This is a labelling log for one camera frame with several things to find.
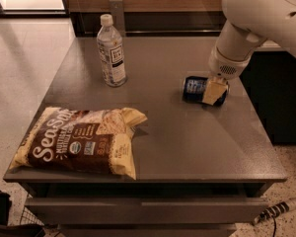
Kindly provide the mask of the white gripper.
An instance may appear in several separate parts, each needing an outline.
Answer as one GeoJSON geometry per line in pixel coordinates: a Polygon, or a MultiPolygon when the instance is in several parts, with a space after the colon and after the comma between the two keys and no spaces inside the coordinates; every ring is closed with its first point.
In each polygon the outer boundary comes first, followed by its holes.
{"type": "Polygon", "coordinates": [[[215,77],[207,79],[202,102],[211,106],[221,106],[229,91],[227,80],[239,77],[250,59],[249,50],[215,44],[208,61],[210,72],[215,77]]]}

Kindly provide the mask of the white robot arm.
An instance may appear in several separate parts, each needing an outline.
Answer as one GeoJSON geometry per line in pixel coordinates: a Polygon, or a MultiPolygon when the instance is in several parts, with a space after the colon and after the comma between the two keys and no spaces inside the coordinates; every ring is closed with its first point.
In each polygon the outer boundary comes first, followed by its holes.
{"type": "Polygon", "coordinates": [[[214,104],[271,40],[296,58],[296,0],[222,0],[225,25],[211,50],[202,102],[214,104]]]}

